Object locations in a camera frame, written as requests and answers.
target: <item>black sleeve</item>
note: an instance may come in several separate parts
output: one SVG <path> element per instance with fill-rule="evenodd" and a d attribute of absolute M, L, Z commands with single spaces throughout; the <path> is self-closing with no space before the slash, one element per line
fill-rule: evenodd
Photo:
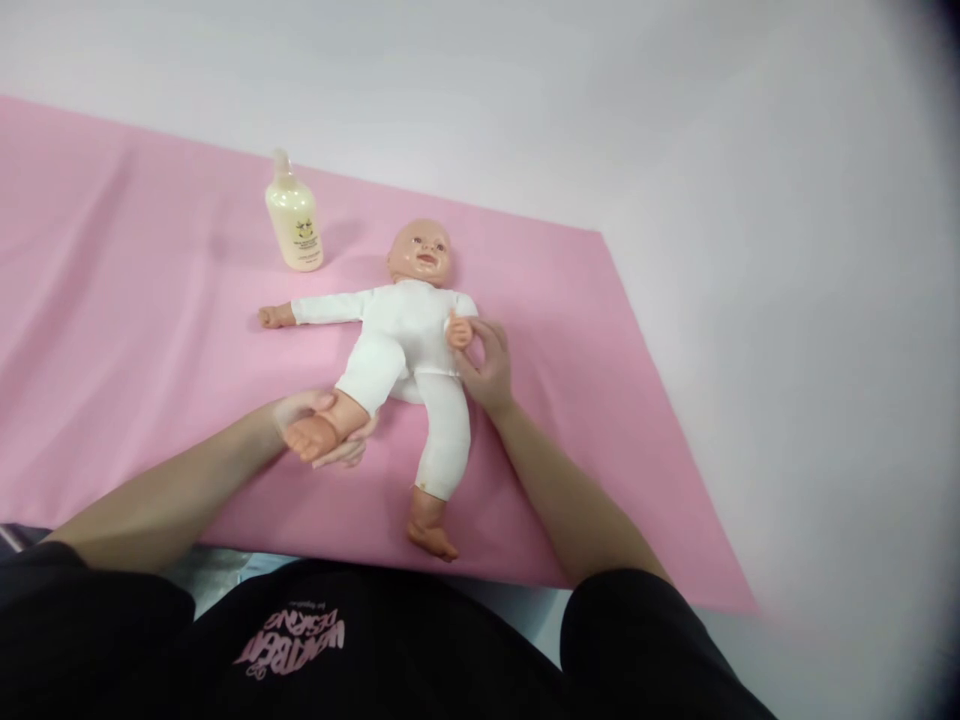
<path fill-rule="evenodd" d="M 78 709 L 193 621 L 193 599 L 155 575 L 90 570 L 67 545 L 0 563 L 0 708 Z"/>
<path fill-rule="evenodd" d="M 560 660 L 585 702 L 624 717 L 773 717 L 680 593 L 640 570 L 580 584 L 563 616 Z"/>

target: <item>pink logo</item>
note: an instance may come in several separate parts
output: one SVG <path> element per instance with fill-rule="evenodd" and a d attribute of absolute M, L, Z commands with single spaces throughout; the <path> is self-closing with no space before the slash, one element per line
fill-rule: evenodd
<path fill-rule="evenodd" d="M 276 675 L 296 672 L 328 647 L 343 647 L 346 625 L 336 609 L 323 615 L 281 610 L 250 638 L 234 665 L 250 663 L 246 674 L 263 680 L 269 668 Z"/>

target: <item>doll leg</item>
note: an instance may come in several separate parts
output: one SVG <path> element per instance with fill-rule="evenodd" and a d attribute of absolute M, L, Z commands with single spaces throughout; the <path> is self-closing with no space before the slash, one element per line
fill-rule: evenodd
<path fill-rule="evenodd" d="M 407 537 L 431 555 L 453 562 L 460 553 L 443 529 L 447 500 L 460 484 L 470 452 L 470 415 L 460 380 L 421 373 L 417 387 L 427 406 L 427 443 L 420 457 Z"/>
<path fill-rule="evenodd" d="M 379 333 L 361 335 L 333 391 L 333 406 L 297 420 L 287 428 L 284 441 L 304 462 L 326 455 L 367 424 L 406 367 L 403 348 L 396 340 Z"/>

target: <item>pink mat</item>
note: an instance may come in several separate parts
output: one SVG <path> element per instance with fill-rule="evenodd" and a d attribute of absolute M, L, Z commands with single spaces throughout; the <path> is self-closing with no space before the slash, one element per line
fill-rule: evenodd
<path fill-rule="evenodd" d="M 264 331 L 257 308 L 387 282 L 396 230 L 425 216 L 455 239 L 455 287 L 506 326 L 524 407 L 690 601 L 755 609 L 598 233 L 300 168 L 327 254 L 301 275 L 273 238 L 265 157 L 0 98 L 0 169 L 0 521 L 59 525 L 242 413 L 331 385 L 358 327 Z M 492 427 L 471 417 L 451 567 L 404 539 L 426 416 L 395 401 L 357 469 L 288 456 L 205 539 L 563 586 Z"/>

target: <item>white table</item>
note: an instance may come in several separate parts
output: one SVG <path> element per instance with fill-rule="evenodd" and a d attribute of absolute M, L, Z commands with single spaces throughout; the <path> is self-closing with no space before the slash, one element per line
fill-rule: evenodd
<path fill-rule="evenodd" d="M 795 5 L 8 0 L 0 92 L 602 230 L 764 611 L 715 639 L 891 717 L 957 587 L 958 118 L 916 18 Z"/>

